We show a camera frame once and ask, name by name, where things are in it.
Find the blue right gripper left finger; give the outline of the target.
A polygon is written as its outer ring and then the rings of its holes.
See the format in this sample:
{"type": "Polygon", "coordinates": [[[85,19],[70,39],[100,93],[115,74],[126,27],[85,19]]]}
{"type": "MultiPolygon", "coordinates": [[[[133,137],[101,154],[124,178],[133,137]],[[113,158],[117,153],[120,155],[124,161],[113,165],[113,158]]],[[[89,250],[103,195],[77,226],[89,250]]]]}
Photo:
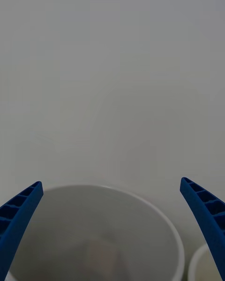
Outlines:
{"type": "Polygon", "coordinates": [[[5,280],[26,228],[44,195],[37,181],[0,207],[0,279],[5,280]]]}

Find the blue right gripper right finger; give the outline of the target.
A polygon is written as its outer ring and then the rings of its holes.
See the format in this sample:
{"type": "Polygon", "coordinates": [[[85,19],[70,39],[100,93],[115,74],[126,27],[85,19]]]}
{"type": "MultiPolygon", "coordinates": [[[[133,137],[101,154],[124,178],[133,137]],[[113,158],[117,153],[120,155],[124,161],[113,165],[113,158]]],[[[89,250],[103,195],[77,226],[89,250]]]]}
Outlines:
{"type": "Polygon", "coordinates": [[[190,207],[224,280],[225,203],[187,177],[181,179],[180,192],[190,207]]]}

